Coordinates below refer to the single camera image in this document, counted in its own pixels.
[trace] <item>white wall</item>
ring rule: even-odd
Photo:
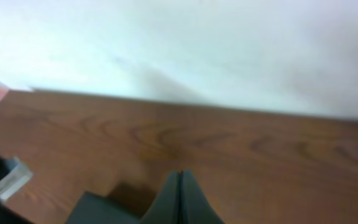
[[[0,0],[0,80],[358,119],[358,1]]]

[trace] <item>wooden table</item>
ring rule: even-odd
[[[7,206],[36,223],[64,223],[86,190],[158,192],[175,169],[226,223],[358,223],[358,123],[13,91],[0,154],[35,172]]]

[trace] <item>wood grain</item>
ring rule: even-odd
[[[85,190],[158,192],[191,169],[226,223],[358,223],[358,123],[199,106],[10,92],[0,154],[35,172],[7,205],[64,223]]]

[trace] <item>table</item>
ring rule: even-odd
[[[226,223],[358,223],[357,122],[11,91],[0,154],[35,172],[6,204],[35,223],[64,223],[85,191],[144,212],[180,169]]]

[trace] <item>dark wood grain pattern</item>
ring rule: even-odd
[[[85,190],[157,192],[175,169],[226,223],[358,223],[358,123],[10,92],[0,153],[35,172],[7,204],[36,223],[64,223]]]

